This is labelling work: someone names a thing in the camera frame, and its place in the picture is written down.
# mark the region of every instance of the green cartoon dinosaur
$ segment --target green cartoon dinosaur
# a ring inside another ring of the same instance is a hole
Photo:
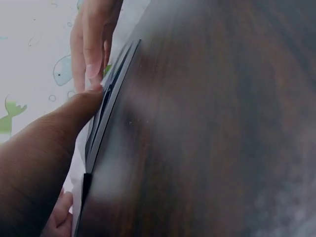
[[[27,106],[16,106],[16,102],[9,101],[8,97],[6,97],[4,105],[8,115],[4,116],[3,118],[0,118],[0,135],[7,135],[8,137],[11,137],[13,117],[24,112]]]
[[[108,71],[110,70],[110,68],[111,68],[111,64],[110,65],[107,65],[106,67],[105,67],[105,69],[104,69],[104,71],[103,71],[103,76],[105,76],[107,73],[108,73]]]

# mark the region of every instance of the dark wood grain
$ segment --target dark wood grain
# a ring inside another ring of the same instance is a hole
[[[315,9],[152,0],[80,236],[316,236]]]

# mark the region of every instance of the finger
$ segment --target finger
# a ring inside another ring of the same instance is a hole
[[[76,17],[70,35],[71,66],[77,92],[84,91],[85,60],[83,56],[82,10]]]
[[[111,48],[112,48],[112,35],[108,37],[105,41],[104,51],[105,51],[105,60],[104,60],[104,68],[109,64]]]
[[[59,236],[62,237],[70,237],[72,233],[72,225],[73,225],[73,216],[71,213],[68,213],[67,219],[64,223],[62,223],[58,228],[57,232]]]
[[[94,1],[86,1],[82,16],[83,29],[83,54],[86,63],[86,77],[97,77],[102,67],[103,30],[105,19],[109,13],[95,4]]]
[[[58,198],[61,198],[63,195],[64,195],[64,192],[65,192],[65,189],[64,187],[61,189],[60,191],[60,194],[59,194],[59,197]]]
[[[98,75],[95,78],[90,79],[91,85],[99,84],[103,79],[103,71],[104,71],[104,48],[102,48],[102,62]]]
[[[70,207],[73,205],[73,195],[66,192],[58,201],[53,209],[52,215],[55,217],[56,226],[65,222]]]

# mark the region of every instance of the cartoon print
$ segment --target cartoon print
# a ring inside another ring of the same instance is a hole
[[[28,43],[28,49],[30,50],[30,48],[37,46],[39,44],[41,38],[42,38],[42,33],[38,33],[38,34],[34,35]]]
[[[4,105],[8,115],[0,118],[0,135],[6,135],[10,138],[12,134],[13,117],[23,113],[27,106],[17,106],[16,101],[10,100],[9,96],[6,97]]]
[[[111,66],[112,66],[112,65],[109,64],[109,65],[107,65],[107,66],[105,67],[105,69],[104,69],[104,71],[103,71],[103,75],[104,75],[104,76],[108,73],[108,71],[110,70]]]
[[[77,2],[77,9],[79,10],[81,5],[83,4],[83,0],[78,0]]]
[[[76,94],[76,93],[75,93],[74,90],[68,91],[68,93],[67,93],[68,99],[70,99],[71,97],[73,97],[75,94]]]
[[[59,86],[63,86],[73,78],[70,55],[63,57],[56,63],[53,75]]]
[[[55,101],[56,101],[56,96],[50,95],[48,99],[49,99],[51,102],[55,102]]]

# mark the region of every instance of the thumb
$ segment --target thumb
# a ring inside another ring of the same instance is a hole
[[[47,116],[56,118],[64,132],[77,137],[101,105],[102,86],[92,86],[90,90],[74,95],[66,104]]]

